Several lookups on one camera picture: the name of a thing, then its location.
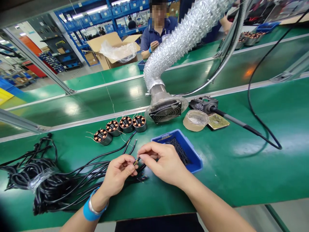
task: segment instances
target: silver bracelet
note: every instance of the silver bracelet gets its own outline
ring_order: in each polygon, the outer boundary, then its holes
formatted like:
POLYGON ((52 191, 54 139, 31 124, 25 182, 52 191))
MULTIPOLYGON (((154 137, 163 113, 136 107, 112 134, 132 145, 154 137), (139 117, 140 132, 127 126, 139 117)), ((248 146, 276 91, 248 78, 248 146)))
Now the silver bracelet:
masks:
POLYGON ((91 194, 90 196, 90 199, 89 199, 89 209, 92 213, 96 214, 96 215, 101 215, 108 207, 108 204, 109 204, 109 201, 107 202, 106 206, 104 207, 104 209, 101 211, 101 212, 97 212, 93 209, 92 207, 92 204, 91 204, 91 199, 92 199, 92 195, 95 193, 96 191, 93 191, 93 193, 91 194))
POLYGON ((97 211, 95 211, 95 210, 93 209, 92 204, 91 204, 91 199, 92 199, 92 195, 90 196, 90 199, 89 199, 89 209, 90 209, 90 211, 91 211, 92 213, 96 214, 96 215, 102 214, 101 212, 97 212, 97 211))

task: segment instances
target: fluorescent ceiling light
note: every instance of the fluorescent ceiling light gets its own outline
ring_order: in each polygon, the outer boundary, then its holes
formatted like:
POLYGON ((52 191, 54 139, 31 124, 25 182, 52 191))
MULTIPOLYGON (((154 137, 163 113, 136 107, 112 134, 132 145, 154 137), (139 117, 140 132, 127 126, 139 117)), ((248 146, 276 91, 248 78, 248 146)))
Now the fluorescent ceiling light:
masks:
POLYGON ((96 13, 96 12, 99 12, 99 11, 104 10, 104 9, 107 9, 107 5, 104 5, 104 6, 101 6, 99 8, 93 9, 91 11, 87 11, 87 14, 96 13))
POLYGON ((80 18, 80 17, 82 17, 82 16, 83 16, 83 14, 74 15, 74 16, 73 16, 73 19, 77 19, 77 18, 80 18))
POLYGON ((113 2, 112 3, 112 6, 113 5, 116 5, 116 4, 119 4, 119 3, 124 3, 124 2, 129 2, 130 0, 119 0, 119 1, 117 1, 117 2, 113 2))

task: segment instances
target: black hair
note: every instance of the black hair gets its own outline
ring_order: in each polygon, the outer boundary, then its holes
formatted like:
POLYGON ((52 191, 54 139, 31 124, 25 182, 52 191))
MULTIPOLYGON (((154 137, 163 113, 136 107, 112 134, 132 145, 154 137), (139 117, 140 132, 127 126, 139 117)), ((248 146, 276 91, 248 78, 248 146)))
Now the black hair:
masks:
POLYGON ((167 6, 167 0, 149 0, 149 10, 152 12, 152 6, 153 5, 166 5, 167 6))

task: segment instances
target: flexible aluminum duct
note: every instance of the flexible aluminum duct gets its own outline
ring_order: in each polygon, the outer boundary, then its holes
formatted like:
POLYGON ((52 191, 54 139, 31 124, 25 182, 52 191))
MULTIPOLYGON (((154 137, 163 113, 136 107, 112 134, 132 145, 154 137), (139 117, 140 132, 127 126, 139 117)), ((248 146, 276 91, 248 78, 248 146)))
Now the flexible aluminum duct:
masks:
POLYGON ((196 0, 175 31, 148 58, 144 80, 150 93, 155 85, 164 85, 161 74, 188 53, 223 18, 235 0, 196 0))

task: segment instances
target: fan grille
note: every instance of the fan grille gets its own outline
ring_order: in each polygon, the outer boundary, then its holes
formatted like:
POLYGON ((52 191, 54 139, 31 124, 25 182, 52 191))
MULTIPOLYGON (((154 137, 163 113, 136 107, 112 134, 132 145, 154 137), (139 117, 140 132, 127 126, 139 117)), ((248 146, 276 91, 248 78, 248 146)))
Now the fan grille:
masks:
POLYGON ((167 105, 158 111, 150 112, 149 116, 155 123, 166 122, 181 115, 181 102, 167 105))

